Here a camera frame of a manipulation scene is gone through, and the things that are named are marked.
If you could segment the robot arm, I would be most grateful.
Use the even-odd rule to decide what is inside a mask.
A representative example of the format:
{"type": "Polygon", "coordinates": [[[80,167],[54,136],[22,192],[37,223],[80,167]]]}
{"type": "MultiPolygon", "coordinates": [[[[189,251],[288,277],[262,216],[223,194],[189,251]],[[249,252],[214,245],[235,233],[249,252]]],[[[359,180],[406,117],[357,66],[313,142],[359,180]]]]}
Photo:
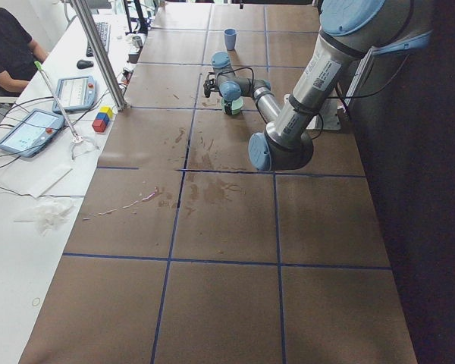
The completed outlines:
{"type": "Polygon", "coordinates": [[[405,54],[425,47],[433,9],[432,1],[324,1],[312,59],[283,105],[269,82],[238,77],[227,52],[212,56],[204,93],[219,92],[225,111],[240,97],[253,99],[267,122],[264,132],[249,139],[249,160],[256,169],[302,168],[313,155],[307,127],[346,69],[368,52],[405,54]]]}

